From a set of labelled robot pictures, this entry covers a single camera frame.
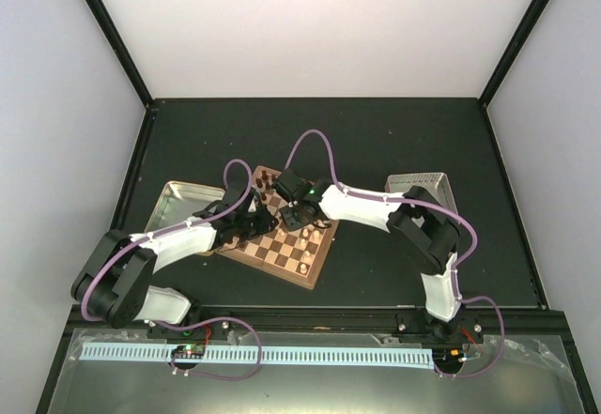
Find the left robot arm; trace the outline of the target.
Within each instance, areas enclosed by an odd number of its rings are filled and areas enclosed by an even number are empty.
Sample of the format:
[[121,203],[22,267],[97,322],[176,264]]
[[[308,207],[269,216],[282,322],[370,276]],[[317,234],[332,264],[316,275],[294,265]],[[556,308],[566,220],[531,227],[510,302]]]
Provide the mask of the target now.
[[142,234],[107,232],[70,294],[88,321],[103,321],[114,329],[133,321],[167,323],[179,337],[193,337],[202,316],[176,289],[154,285],[153,275],[193,254],[261,237],[277,224],[256,189],[230,188],[222,199],[174,225]]

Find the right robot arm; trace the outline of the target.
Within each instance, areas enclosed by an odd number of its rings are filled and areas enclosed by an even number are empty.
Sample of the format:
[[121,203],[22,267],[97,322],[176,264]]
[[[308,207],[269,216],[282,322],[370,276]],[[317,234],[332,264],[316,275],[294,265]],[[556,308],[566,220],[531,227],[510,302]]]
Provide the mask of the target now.
[[400,239],[401,261],[421,275],[429,335],[447,342],[461,330],[461,296],[453,281],[458,222],[426,189],[372,192],[332,180],[306,180],[286,169],[275,178],[275,192],[285,200],[280,213],[290,231],[310,224],[346,221],[371,226]]

